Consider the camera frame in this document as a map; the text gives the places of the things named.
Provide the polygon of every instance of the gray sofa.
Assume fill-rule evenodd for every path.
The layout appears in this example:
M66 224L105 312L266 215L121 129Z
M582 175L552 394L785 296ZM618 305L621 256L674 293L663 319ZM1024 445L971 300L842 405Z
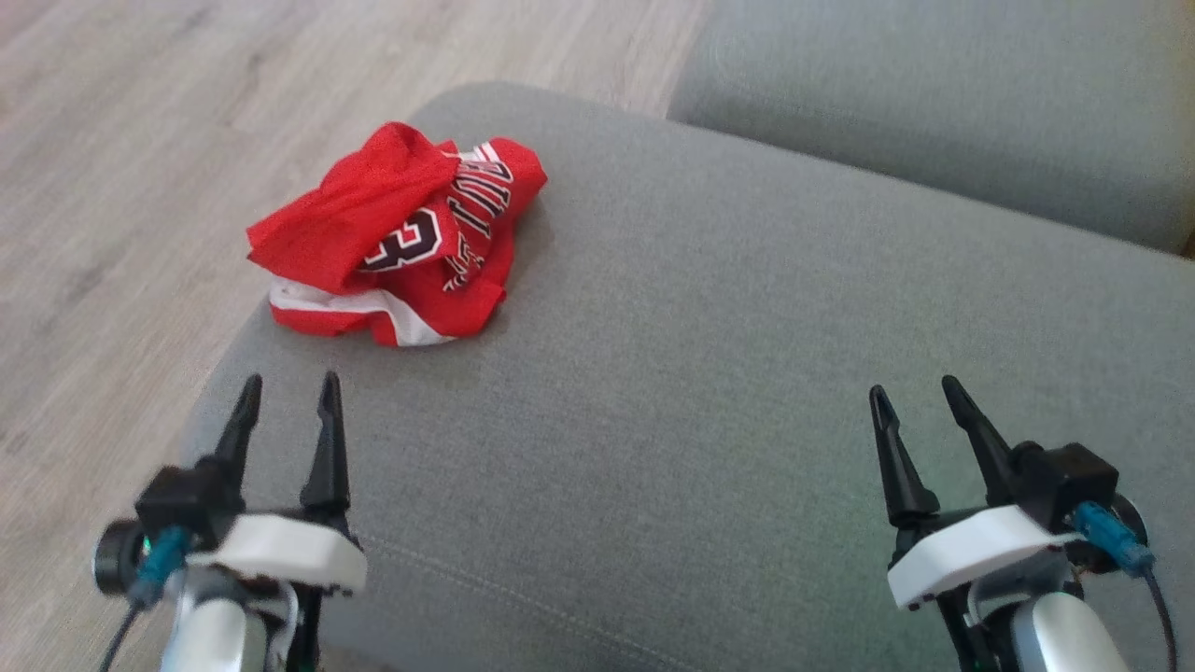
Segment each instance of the gray sofa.
M1010 442L1078 440L1120 468L1195 646L1195 264L517 86L412 122L543 159L501 313L390 350L263 306L184 446L209 451L261 372L246 493L290 505L339 372L370 573L327 606L330 643L404 672L955 668L938 617L888 593L866 401L883 383L925 481L978 505L938 386L954 373ZM1089 592L1133 668L1162 670L1147 591Z
M1177 252L1188 0L721 0L669 117Z

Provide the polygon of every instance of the black circular knob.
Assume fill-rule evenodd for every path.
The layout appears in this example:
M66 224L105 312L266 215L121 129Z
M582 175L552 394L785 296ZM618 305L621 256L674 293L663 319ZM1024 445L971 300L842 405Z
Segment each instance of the black circular knob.
M145 529L136 520L117 520L109 524L91 561L91 573L96 587L105 595L123 595L137 578Z

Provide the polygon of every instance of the white trim on jersey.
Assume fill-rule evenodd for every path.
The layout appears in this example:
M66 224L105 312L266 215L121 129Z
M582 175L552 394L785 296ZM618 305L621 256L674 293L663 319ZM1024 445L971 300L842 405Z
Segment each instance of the white trim on jersey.
M384 312L390 316L394 340L402 347L434 346L454 340L431 329L406 301L385 289L367 289L351 297L341 297L275 276L270 285L270 305L283 311L300 312Z

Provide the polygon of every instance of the wooden floor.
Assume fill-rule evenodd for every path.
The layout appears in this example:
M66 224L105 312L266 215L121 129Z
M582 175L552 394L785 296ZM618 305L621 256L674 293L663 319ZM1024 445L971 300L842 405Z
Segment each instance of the wooden floor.
M247 225L459 84L662 115L706 5L0 4L0 670L98 664L92 545L263 295ZM118 670L157 670L142 621Z

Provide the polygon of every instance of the stitching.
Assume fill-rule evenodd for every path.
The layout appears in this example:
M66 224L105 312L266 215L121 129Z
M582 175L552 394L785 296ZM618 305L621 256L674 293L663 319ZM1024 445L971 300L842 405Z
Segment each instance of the stitching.
M507 604L508 606L522 611L523 613L538 617L546 617L550 623L552 623L553 625L560 628L566 633L599 643L603 647L609 648L611 650L614 650L633 660L638 660L648 665L651 665L656 670L664 670L664 666L661 665L661 662L664 662L670 667L687 670L690 672L703 672L699 667L694 667L687 662L680 661L668 654L643 646L625 636L611 633L608 630L603 630L592 623L587 623L586 621L582 621L575 616L570 616L564 611L560 611L559 609L549 606L534 598L527 597L505 586L495 584L494 581L490 581L476 574L465 572L464 569L452 567L442 561L428 557L423 554L404 549L392 542L381 539L379 537L374 537L372 534L358 533L357 536L362 539L369 540L374 544L382 546L382 549L379 551L382 555L392 557L410 567L415 567L423 572L435 574L442 579L452 581L453 584L468 588L480 595L497 599ZM454 576L453 574L464 576L465 579L468 579L472 582L464 581L462 579L460 579L459 576ZM382 607L382 610L387 612L390 611L385 606ZM627 649L635 649L636 652L642 652L642 653L632 653L631 650ZM654 656L656 660L648 660L642 655L644 653Z

